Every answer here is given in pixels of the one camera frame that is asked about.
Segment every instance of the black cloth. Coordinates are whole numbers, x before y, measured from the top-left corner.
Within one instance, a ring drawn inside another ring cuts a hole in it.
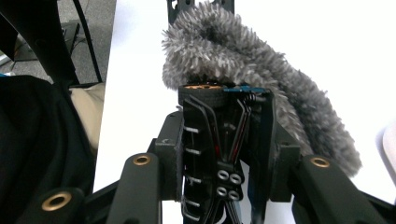
[[[94,158],[67,84],[0,77],[0,223],[51,189],[92,193]]]

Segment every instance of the beige fabric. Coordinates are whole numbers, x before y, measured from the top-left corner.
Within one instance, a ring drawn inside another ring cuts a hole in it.
[[[70,89],[73,105],[88,136],[93,155],[97,154],[99,145],[105,89],[105,83],[96,84],[88,89]]]

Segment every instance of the chair leg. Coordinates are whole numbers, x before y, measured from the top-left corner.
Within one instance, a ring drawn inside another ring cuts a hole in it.
[[[54,82],[79,83],[64,43],[56,0],[2,0],[0,13],[26,40]]]

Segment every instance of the black plastic part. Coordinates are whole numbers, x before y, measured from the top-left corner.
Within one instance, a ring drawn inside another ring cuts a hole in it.
[[[213,4],[220,4],[227,11],[235,13],[235,4],[233,0],[214,0]]]
[[[66,194],[70,196],[70,201],[63,197]],[[74,188],[58,188],[43,194],[38,200],[30,204],[17,223],[85,223],[84,214],[83,192]]]
[[[291,171],[289,186],[297,224],[387,223],[341,169],[324,157],[303,157]]]
[[[177,14],[180,11],[187,10],[190,7],[195,5],[194,0],[166,0],[168,7],[168,22],[169,24],[173,24],[177,18]],[[172,2],[177,1],[175,8],[172,7]],[[233,0],[214,0],[212,4],[220,4],[224,9],[231,11],[233,14],[234,10],[234,2]]]
[[[181,200],[182,185],[182,148],[181,136],[183,132],[183,113],[174,112],[169,114],[158,138],[155,140],[153,153],[160,159],[162,171],[162,200]]]
[[[172,2],[175,0],[166,0],[168,6],[168,22],[169,24],[173,24],[176,20],[177,14],[182,10],[187,10],[190,7],[195,5],[194,0],[176,0],[177,4],[175,8],[172,7]]]
[[[219,108],[227,104],[228,94],[223,88],[191,89],[187,88],[187,86],[180,86],[177,90],[179,105],[183,105],[184,100],[189,99],[190,96],[194,96],[212,108]]]
[[[274,158],[273,180],[270,199],[272,202],[288,203],[291,191],[288,186],[290,169],[300,161],[300,146],[286,130],[277,124],[276,157]]]
[[[210,223],[208,220],[213,218],[212,207],[216,206],[216,190],[213,184],[216,153],[212,133],[203,106],[186,99],[183,116],[183,161],[186,176],[182,202],[184,223]]]
[[[160,162],[152,153],[130,157],[106,223],[161,223]]]
[[[362,192],[364,197],[371,203],[375,210],[383,217],[387,223],[396,224],[396,204],[392,205],[382,200]]]
[[[248,136],[249,179],[247,195],[251,204],[251,223],[263,223],[270,196],[276,152],[275,100],[271,92],[264,94],[261,113],[250,116]]]
[[[119,181],[116,181],[85,198],[85,220],[87,224],[106,223],[118,185]]]

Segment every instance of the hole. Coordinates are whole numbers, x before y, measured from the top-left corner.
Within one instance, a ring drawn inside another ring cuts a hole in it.
[[[219,170],[218,171],[218,177],[219,177],[219,179],[227,180],[229,175],[228,175],[227,171]]]
[[[234,183],[235,185],[240,185],[242,183],[242,178],[240,175],[237,174],[232,174],[230,176],[230,180],[232,183]]]
[[[56,204],[59,204],[62,202],[64,202],[64,197],[57,197],[57,198],[52,199],[52,201],[50,201],[49,204],[56,205]]]
[[[227,189],[225,189],[224,187],[218,187],[218,195],[219,196],[226,196],[227,195]]]
[[[327,168],[330,166],[330,163],[322,158],[315,157],[311,159],[311,162],[317,167]]]
[[[148,156],[139,156],[134,158],[135,165],[146,165],[150,162],[150,158]]]
[[[236,192],[236,191],[234,191],[234,190],[230,190],[230,192],[228,193],[228,197],[231,199],[231,200],[239,200],[239,194]]]
[[[172,1],[172,8],[177,10],[177,1]]]

